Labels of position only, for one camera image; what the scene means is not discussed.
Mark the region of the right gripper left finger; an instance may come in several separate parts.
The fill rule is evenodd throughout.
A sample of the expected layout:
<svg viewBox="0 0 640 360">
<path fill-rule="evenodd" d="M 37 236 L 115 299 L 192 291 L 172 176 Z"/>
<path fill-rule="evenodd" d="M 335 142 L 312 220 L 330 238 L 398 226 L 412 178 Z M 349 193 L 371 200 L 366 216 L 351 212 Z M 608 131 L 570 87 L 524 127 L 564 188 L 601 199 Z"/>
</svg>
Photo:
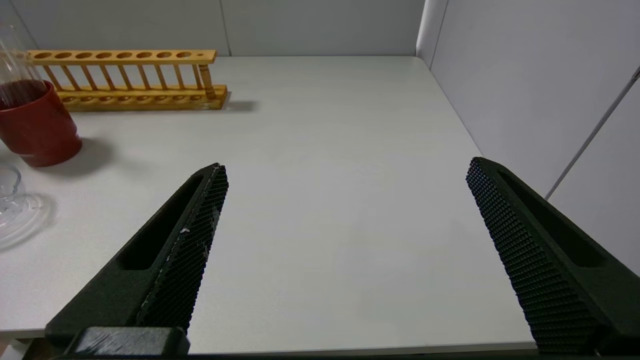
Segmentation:
<svg viewBox="0 0 640 360">
<path fill-rule="evenodd" d="M 90 327 L 188 330 L 229 189 L 215 162 L 192 174 L 45 327 L 68 346 Z"/>
</svg>

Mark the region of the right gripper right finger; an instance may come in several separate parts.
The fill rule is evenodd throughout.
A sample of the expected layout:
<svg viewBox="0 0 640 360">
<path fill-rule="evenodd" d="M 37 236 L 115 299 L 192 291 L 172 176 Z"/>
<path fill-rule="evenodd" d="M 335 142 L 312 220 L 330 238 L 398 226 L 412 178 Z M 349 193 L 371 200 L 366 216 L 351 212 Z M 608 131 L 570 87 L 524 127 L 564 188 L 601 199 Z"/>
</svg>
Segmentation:
<svg viewBox="0 0 640 360">
<path fill-rule="evenodd" d="M 637 354 L 640 279 L 498 162 L 466 174 L 541 354 Z"/>
</svg>

